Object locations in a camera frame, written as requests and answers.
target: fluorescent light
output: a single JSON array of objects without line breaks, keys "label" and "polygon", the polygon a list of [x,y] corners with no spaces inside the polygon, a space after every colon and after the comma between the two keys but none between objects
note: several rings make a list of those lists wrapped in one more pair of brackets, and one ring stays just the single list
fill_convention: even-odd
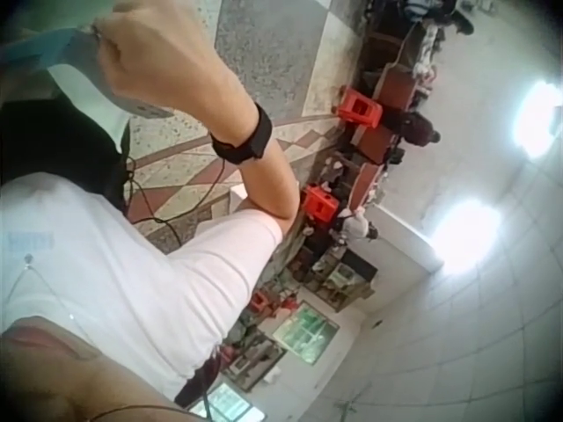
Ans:
[{"label": "fluorescent light", "polygon": [[514,126],[516,143],[530,158],[545,154],[553,144],[551,133],[555,107],[563,104],[563,93],[555,85],[537,82],[520,107]]},{"label": "fluorescent light", "polygon": [[500,223],[500,214],[478,200],[456,205],[431,239],[436,253],[444,261],[444,270],[461,273],[485,257],[493,246]]}]

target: black hair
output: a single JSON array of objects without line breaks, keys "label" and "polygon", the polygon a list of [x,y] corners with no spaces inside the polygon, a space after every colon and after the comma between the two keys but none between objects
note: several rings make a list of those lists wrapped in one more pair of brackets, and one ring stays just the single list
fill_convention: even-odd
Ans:
[{"label": "black hair", "polygon": [[451,14],[451,21],[457,27],[457,31],[463,35],[471,35],[475,32],[472,22],[461,11],[454,11]]},{"label": "black hair", "polygon": [[379,237],[379,230],[377,230],[374,226],[372,226],[371,224],[369,225],[369,230],[368,230],[368,235],[367,238],[369,240],[376,240]]}]

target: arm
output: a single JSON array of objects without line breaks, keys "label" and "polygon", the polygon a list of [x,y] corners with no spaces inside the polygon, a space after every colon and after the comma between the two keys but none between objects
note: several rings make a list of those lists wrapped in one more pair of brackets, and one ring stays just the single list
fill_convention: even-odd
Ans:
[{"label": "arm", "polygon": [[[136,0],[114,10],[95,25],[102,36],[99,61],[117,94],[191,114],[234,146],[250,137],[258,123],[256,106],[191,10],[173,0]],[[299,192],[278,142],[270,140],[264,156],[243,163],[240,171],[249,206],[287,233]]]}]

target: black cable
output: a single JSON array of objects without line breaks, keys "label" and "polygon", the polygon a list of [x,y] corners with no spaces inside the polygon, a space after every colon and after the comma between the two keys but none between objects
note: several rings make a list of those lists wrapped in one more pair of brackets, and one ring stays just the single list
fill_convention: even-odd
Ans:
[{"label": "black cable", "polygon": [[169,406],[159,406],[157,404],[131,404],[129,406],[118,407],[115,409],[111,409],[110,411],[103,411],[91,419],[88,419],[88,422],[95,422],[101,418],[104,418],[109,415],[113,415],[114,413],[119,413],[121,411],[133,411],[133,410],[154,410],[154,411],[172,411],[174,413],[181,413],[187,416],[193,416],[193,413],[189,411],[185,411],[184,409],[180,409],[177,407],[169,407]]},{"label": "black cable", "polygon": [[131,198],[133,197],[133,184],[135,184],[139,190],[141,191],[141,195],[143,196],[144,202],[147,206],[147,208],[149,209],[150,212],[150,217],[146,217],[146,218],[142,218],[141,220],[138,220],[136,222],[133,222],[133,224],[138,224],[140,222],[156,222],[158,224],[164,224],[166,227],[168,227],[168,229],[170,229],[170,231],[173,233],[174,237],[176,238],[176,241],[178,242],[178,245],[181,246],[183,243],[178,235],[178,232],[176,231],[176,229],[171,225],[171,222],[173,222],[174,220],[178,220],[181,217],[184,217],[186,215],[190,215],[193,211],[195,211],[211,194],[211,192],[213,192],[213,189],[215,188],[215,186],[217,185],[217,183],[219,183],[219,180],[221,180],[221,177],[224,174],[225,171],[225,160],[223,160],[223,165],[221,166],[221,170],[219,171],[219,174],[217,175],[217,178],[214,180],[214,182],[211,184],[211,187],[208,189],[208,191],[205,193],[205,195],[203,195],[203,198],[201,198],[197,204],[195,204],[191,209],[187,210],[185,213],[181,213],[178,215],[175,215],[171,218],[168,218],[166,220],[163,220],[161,218],[158,218],[155,216],[155,213],[152,211],[152,209],[150,208],[150,203],[149,203],[149,199],[147,198],[147,195],[143,189],[143,187],[141,185],[139,185],[139,183],[137,183],[134,179],[135,177],[135,169],[136,169],[136,162],[133,158],[131,158],[131,161],[133,162],[133,170],[130,172],[130,179],[129,179],[129,184],[131,185],[130,188],[130,192],[129,192],[129,201],[128,201],[128,205],[127,205],[127,211],[131,205]]}]

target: terrazzo floor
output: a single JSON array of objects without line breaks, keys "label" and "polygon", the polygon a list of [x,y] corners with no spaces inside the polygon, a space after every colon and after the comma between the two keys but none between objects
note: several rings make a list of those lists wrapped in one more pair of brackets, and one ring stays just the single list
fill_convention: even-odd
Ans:
[{"label": "terrazzo floor", "polygon": [[[272,117],[274,137],[305,182],[318,152],[336,141],[339,121],[331,107],[338,89],[355,72],[365,0],[178,1],[198,9],[219,55]],[[84,25],[110,11],[113,3],[51,0],[51,11],[30,13],[26,26],[45,30]],[[52,10],[61,13],[54,17]],[[183,113],[166,120],[133,117],[130,124],[135,182],[143,187],[148,204],[133,186],[129,220],[135,223],[152,213],[174,219],[201,202],[222,166],[206,128]],[[227,214],[228,191],[239,183],[238,171],[226,165],[200,209],[175,221],[183,241],[199,221]],[[136,227],[164,246],[172,242],[170,230],[157,223]]]}]

